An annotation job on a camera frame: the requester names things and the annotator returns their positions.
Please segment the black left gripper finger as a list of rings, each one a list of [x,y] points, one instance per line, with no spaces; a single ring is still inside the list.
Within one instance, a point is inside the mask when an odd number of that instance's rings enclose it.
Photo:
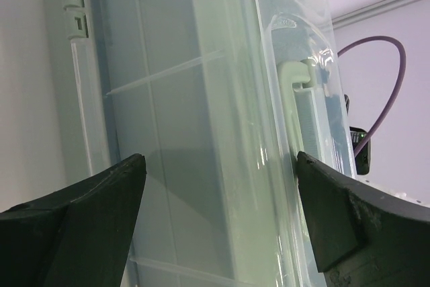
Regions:
[[[120,286],[146,181],[134,154],[1,213],[2,286]]]

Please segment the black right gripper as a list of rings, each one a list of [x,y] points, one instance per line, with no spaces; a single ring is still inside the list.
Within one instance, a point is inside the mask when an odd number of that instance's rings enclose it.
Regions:
[[[349,127],[353,150],[367,136]],[[370,172],[371,142],[355,157]],[[299,152],[298,189],[318,272],[328,286],[428,286],[429,208]]]

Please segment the green translucent tool box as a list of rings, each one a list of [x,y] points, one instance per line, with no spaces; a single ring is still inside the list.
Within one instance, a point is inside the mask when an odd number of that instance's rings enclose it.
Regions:
[[[123,286],[325,286],[301,151],[350,177],[327,0],[44,0],[68,183],[135,153]]]

